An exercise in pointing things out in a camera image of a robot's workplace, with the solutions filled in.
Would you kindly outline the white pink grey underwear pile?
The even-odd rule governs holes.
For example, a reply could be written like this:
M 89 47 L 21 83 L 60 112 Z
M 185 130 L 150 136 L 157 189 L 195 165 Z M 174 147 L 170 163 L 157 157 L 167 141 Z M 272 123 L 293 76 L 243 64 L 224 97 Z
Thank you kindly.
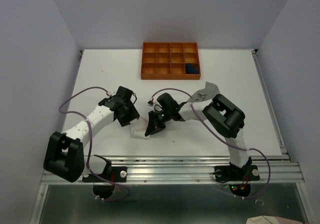
M 143 117 L 133 120 L 129 125 L 130 137 L 134 139 L 142 139 L 142 140 L 150 139 L 151 138 L 150 135 L 145 136 L 147 126 L 148 126 L 148 120 Z

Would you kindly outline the navy blue underwear white trim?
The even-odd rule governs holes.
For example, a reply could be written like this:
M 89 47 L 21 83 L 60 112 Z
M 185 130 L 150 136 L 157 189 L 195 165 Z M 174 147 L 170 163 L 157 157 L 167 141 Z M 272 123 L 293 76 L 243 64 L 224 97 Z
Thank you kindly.
M 193 75 L 193 74 L 197 75 L 197 74 L 199 74 L 200 72 L 199 72 L 199 70 L 198 70 L 196 67 L 194 67 L 191 63 L 186 63 L 186 64 L 185 64 L 185 73 L 186 73 L 186 74 L 190 74 L 190 75 Z

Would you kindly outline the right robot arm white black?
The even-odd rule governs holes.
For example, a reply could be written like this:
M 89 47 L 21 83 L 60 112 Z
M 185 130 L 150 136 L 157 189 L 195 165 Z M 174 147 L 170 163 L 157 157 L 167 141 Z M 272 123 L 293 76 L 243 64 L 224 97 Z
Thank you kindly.
M 224 95 L 218 93 L 213 99 L 201 102 L 175 101 L 169 93 L 157 98 L 161 111 L 148 113 L 148 125 L 145 136 L 151 136 L 166 128 L 166 122 L 205 120 L 223 137 L 222 142 L 228 146 L 230 155 L 230 173 L 235 179 L 242 179 L 248 174 L 248 166 L 252 163 L 243 137 L 245 114 Z

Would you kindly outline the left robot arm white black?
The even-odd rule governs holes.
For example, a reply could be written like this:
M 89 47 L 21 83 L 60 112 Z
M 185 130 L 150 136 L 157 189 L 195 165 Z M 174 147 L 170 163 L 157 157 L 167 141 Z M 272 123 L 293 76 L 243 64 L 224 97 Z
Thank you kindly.
M 119 86 L 115 94 L 106 89 L 106 98 L 102 99 L 93 111 L 85 116 L 78 111 L 64 111 L 65 101 L 58 109 L 63 114 L 76 114 L 83 118 L 74 127 L 60 133 L 54 132 L 47 145 L 43 162 L 43 169 L 70 183 L 75 182 L 80 176 L 86 175 L 91 170 L 87 167 L 90 162 L 85 158 L 84 148 L 89 145 L 92 150 L 93 137 L 103 128 L 118 121 L 121 127 L 131 124 L 133 120 L 140 118 L 131 101 L 136 94 L 123 86 Z

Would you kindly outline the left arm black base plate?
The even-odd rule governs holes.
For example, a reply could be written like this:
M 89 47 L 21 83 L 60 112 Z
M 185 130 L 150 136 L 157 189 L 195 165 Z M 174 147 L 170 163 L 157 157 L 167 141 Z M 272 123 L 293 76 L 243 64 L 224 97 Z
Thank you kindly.
M 98 176 L 113 183 L 125 183 L 127 181 L 127 170 L 126 166 L 106 166 Z M 82 181 L 84 183 L 105 183 L 93 174 L 82 177 Z

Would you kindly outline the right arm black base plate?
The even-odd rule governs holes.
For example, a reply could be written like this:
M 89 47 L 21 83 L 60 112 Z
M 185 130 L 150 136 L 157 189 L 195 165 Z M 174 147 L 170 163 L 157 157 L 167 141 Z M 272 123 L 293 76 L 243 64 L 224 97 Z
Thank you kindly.
M 256 165 L 251 165 L 248 168 L 219 165 L 214 167 L 213 178 L 219 183 L 259 181 L 260 174 Z

